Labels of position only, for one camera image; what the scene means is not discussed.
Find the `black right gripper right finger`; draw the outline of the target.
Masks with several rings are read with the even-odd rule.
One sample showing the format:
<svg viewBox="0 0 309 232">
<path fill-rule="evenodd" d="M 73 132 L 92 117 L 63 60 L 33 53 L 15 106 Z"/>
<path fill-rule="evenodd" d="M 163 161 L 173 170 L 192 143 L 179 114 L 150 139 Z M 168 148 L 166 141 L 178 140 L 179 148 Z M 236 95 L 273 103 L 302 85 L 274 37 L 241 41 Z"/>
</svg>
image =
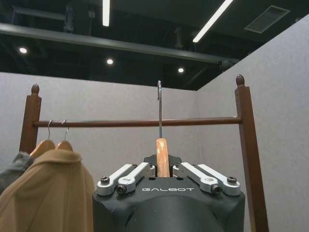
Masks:
<svg viewBox="0 0 309 232">
<path fill-rule="evenodd" d="M 216 195 L 223 192 L 226 195 L 240 195 L 240 183 L 233 176 L 225 176 L 206 164 L 192 165 L 188 162 L 176 163 L 173 175 L 188 177 L 197 183 L 203 192 Z"/>
</svg>

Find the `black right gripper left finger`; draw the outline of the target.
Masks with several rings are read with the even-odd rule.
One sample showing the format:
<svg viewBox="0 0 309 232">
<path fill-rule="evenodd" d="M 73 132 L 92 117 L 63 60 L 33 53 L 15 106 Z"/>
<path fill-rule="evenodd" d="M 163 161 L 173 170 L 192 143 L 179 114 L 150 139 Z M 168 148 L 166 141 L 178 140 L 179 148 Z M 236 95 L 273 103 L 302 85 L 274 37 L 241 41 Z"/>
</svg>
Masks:
<svg viewBox="0 0 309 232">
<path fill-rule="evenodd" d="M 103 176 L 97 183 L 98 195 L 125 195 L 136 190 L 138 183 L 156 174 L 156 155 L 146 157 L 139 165 L 125 164 L 110 176 Z"/>
</svg>

